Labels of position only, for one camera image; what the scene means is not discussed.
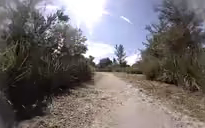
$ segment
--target shrub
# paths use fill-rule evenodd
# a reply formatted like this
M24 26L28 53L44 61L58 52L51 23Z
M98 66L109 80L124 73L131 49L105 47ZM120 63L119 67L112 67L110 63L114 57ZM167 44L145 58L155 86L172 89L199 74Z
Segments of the shrub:
M30 6L21 3L11 11L0 40L0 91L18 120L43 114L57 89L92 77L82 56L86 38L67 24L68 16L57 11L45 18Z
M142 51L143 73L148 79L205 91L205 28L187 2L164 0L156 10L158 24L147 26L150 32Z
M111 67L97 68L96 71L98 71L98 72L112 72L112 68Z
M132 68L132 67L126 68L126 72L128 74L142 74L142 71L139 68Z

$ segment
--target dry grass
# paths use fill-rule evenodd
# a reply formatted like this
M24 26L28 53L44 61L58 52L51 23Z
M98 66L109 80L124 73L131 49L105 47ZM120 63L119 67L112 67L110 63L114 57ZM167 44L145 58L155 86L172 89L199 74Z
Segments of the dry grass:
M143 75L114 73L162 101L173 111L184 113L205 122L205 95L201 92L190 93L181 87L146 80Z

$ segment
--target gravel trail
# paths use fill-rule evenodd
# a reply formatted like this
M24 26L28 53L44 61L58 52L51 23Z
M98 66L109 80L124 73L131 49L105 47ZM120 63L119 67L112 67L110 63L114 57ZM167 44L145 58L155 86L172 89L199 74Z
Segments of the gravel trail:
M193 119L172 112L110 73L96 73L94 83L55 98L51 114L21 128L199 128Z

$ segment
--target white cloud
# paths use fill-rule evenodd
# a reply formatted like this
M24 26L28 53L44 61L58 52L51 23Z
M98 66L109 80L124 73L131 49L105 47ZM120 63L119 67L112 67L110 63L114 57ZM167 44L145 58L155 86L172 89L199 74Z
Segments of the white cloud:
M123 19L124 21L128 22L129 24L133 24L128 18L124 17L124 16L120 16L121 19Z
M59 9L59 7L55 5L46 5L46 9L50 11L54 11L54 10Z
M92 42L87 41L88 51L85 54L86 57L89 55L95 57L95 63L98 63L100 59L105 57L112 57L114 54L114 46L106 44L104 42Z
M129 65L133 65L136 61L138 61L140 59L140 55L139 54L132 54L131 56L128 56L126 58L126 61Z
M66 11L77 27L85 25L92 33L96 23L100 22L103 15L109 15L105 10L107 0L58 0L65 5Z

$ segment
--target tree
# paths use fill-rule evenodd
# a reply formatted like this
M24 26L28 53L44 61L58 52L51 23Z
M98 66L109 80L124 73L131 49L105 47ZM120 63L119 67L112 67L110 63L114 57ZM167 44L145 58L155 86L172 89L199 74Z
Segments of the tree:
M122 44L115 45L115 55L117 56L117 61L119 65L123 66L124 64L126 64L126 53Z
M112 63L113 63L113 65L117 65L117 60L115 58L113 58Z
M146 27L150 35L140 64L144 73L152 79L199 90L205 85L205 68L198 61L205 51L203 21L185 0L164 0L157 11L158 24Z
M33 0L19 2L6 8L6 25L0 26L0 92L17 119L26 119L47 105L53 91L92 74L83 56L86 38L68 24L67 15L57 11L45 16Z
M92 66L95 66L96 64L94 63L94 59L95 59L95 57L93 57L93 56L89 56L89 62L90 62L90 65L92 65Z
M112 65L112 61L110 60L110 58L103 58L99 62L99 67L100 68L106 68L109 65Z

